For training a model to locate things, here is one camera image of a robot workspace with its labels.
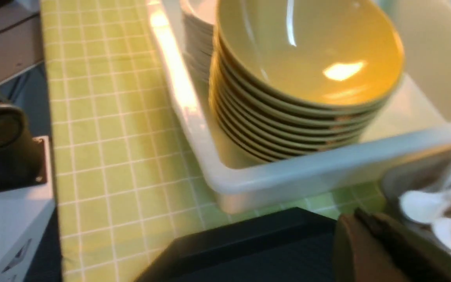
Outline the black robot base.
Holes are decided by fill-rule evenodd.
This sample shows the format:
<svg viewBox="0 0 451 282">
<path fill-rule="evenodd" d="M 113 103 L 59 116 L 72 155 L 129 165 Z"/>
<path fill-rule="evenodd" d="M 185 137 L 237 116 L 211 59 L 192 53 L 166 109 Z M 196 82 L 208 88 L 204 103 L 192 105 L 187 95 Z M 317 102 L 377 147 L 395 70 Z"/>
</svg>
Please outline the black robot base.
<svg viewBox="0 0 451 282">
<path fill-rule="evenodd" d="M 0 192 L 47 183 L 47 145 L 32 137 L 26 114 L 0 94 Z"/>
</svg>

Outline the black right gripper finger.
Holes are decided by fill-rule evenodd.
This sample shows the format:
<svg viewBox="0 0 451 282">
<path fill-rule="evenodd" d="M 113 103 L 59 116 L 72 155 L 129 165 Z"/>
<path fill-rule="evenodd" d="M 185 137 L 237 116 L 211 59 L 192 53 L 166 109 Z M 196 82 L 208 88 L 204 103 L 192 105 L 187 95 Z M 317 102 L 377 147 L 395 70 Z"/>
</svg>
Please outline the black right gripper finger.
<svg viewBox="0 0 451 282">
<path fill-rule="evenodd" d="M 451 282 L 451 255 L 385 213 L 341 214 L 333 243 L 337 282 Z"/>
</svg>

